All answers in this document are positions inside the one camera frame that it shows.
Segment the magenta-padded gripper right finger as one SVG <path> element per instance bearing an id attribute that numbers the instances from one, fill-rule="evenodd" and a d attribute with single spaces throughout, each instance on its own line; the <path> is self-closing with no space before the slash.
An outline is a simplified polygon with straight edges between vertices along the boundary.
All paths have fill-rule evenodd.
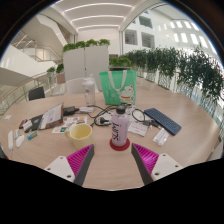
<path id="1" fill-rule="evenodd" d="M 132 144 L 131 153 L 145 185 L 182 169 L 167 153 L 157 154 L 136 143 Z"/>

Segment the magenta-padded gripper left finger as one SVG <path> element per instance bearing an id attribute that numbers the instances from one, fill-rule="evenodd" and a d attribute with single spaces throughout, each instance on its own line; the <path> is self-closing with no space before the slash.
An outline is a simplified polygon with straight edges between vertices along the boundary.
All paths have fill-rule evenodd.
<path id="1" fill-rule="evenodd" d="M 45 170 L 78 186 L 82 186 L 93 156 L 94 145 L 91 144 L 68 157 L 59 156 Z"/>

